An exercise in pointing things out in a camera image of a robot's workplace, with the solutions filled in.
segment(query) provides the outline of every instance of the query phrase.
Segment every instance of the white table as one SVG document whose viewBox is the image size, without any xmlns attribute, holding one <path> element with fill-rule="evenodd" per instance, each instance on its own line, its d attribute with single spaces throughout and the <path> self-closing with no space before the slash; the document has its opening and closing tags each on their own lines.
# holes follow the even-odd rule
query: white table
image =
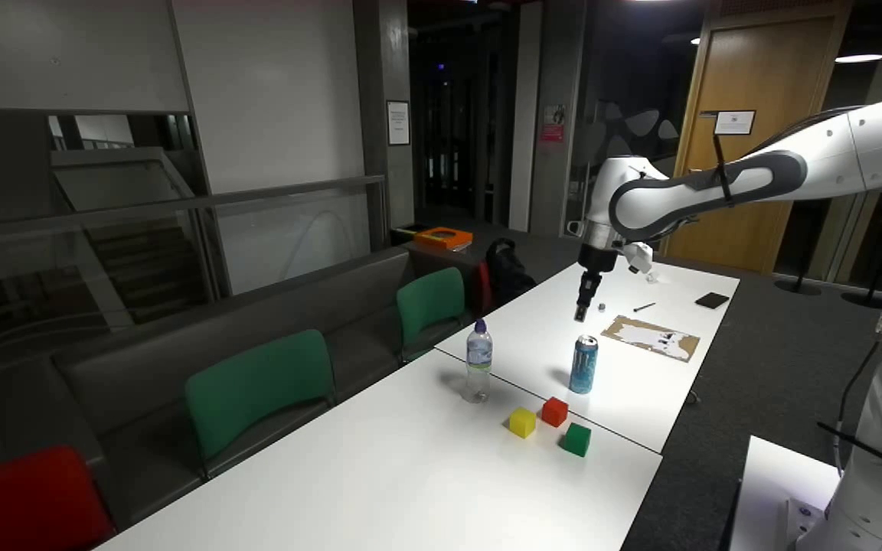
<svg viewBox="0 0 882 551">
<path fill-rule="evenodd" d="M 735 511 L 732 551 L 785 551 L 788 503 L 827 509 L 840 483 L 833 466 L 762 437 L 746 441 L 744 483 Z"/>
<path fill-rule="evenodd" d="M 522 441 L 503 423 L 540 402 L 493 378 L 471 403 L 462 377 L 429 353 L 100 549 L 621 549 L 659 455 L 589 423 L 585 458 Z"/>
<path fill-rule="evenodd" d="M 656 279 L 629 271 L 624 261 L 605 275 L 585 320 L 573 320 L 583 265 L 568 265 L 523 296 L 487 316 L 493 332 L 493 374 L 540 395 L 564 398 L 573 411 L 662 453 L 691 378 L 730 310 L 706 310 L 694 299 L 708 290 L 732 296 L 738 279 L 656 262 Z M 599 337 L 616 316 L 694 332 L 701 344 L 689 360 L 674 360 L 609 337 Z M 471 327 L 439 344 L 441 353 L 462 359 Z M 596 377 L 589 395 L 568 389 L 573 344 L 595 332 Z"/>
</svg>

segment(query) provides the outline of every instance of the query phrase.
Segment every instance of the plastic bottle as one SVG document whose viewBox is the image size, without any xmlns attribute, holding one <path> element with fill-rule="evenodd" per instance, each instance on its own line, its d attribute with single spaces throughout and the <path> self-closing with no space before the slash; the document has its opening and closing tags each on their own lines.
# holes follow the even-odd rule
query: plastic bottle
<svg viewBox="0 0 882 551">
<path fill-rule="evenodd" d="M 489 389 L 489 367 L 493 367 L 493 337 L 487 323 L 478 318 L 474 331 L 466 344 L 466 365 L 468 365 L 468 398 L 485 402 Z"/>
</svg>

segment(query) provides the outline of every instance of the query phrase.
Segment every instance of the robotic arm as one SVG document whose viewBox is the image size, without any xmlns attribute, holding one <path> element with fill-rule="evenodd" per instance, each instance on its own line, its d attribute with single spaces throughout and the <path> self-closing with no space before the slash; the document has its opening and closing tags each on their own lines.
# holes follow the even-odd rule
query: robotic arm
<svg viewBox="0 0 882 551">
<path fill-rule="evenodd" d="M 866 190 L 882 190 L 882 101 L 818 119 L 719 172 L 684 180 L 668 180 L 644 156 L 613 156 L 592 190 L 576 318 L 585 318 L 599 271 L 609 271 L 620 253 L 647 270 L 647 247 L 636 241 L 656 238 L 687 218 L 740 202 L 833 198 Z"/>
<path fill-rule="evenodd" d="M 882 103 L 844 109 L 802 125 L 719 172 L 668 180 L 644 156 L 616 156 L 596 175 L 580 262 L 585 265 L 576 320 L 599 283 L 599 271 L 629 258 L 629 265 L 648 270 L 656 238 L 687 218 L 740 202 L 798 202 L 882 190 Z M 882 453 L 882 365 L 877 367 L 859 441 Z M 882 551 L 882 458 L 855 449 L 824 520 L 795 549 Z"/>
</svg>

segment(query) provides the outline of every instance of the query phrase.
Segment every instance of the green block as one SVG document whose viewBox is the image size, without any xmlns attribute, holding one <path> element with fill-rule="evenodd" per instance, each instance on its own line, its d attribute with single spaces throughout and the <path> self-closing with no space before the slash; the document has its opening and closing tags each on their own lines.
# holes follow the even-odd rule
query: green block
<svg viewBox="0 0 882 551">
<path fill-rule="evenodd" d="M 557 441 L 557 447 L 571 449 L 573 455 L 589 455 L 592 447 L 592 428 L 571 423 L 568 436 Z"/>
<path fill-rule="evenodd" d="M 536 414 L 532 411 L 523 411 L 518 408 L 509 419 L 507 419 L 507 428 L 518 437 L 529 437 L 536 430 Z"/>
</svg>

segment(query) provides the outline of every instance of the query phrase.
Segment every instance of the couch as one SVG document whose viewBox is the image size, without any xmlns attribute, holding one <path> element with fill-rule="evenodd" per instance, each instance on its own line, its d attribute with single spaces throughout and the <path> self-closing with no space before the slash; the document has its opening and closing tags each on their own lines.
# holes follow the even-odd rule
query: couch
<svg viewBox="0 0 882 551">
<path fill-rule="evenodd" d="M 208 477 L 184 403 L 189 374 L 283 332 L 319 327 L 334 359 L 334 402 L 343 402 L 397 367 L 394 290 L 439 265 L 443 262 L 435 258 L 388 247 L 3 369 L 0 455 L 78 447 L 113 520 L 146 518 Z M 228 453 L 229 466 L 334 402 L 253 426 Z"/>
</svg>

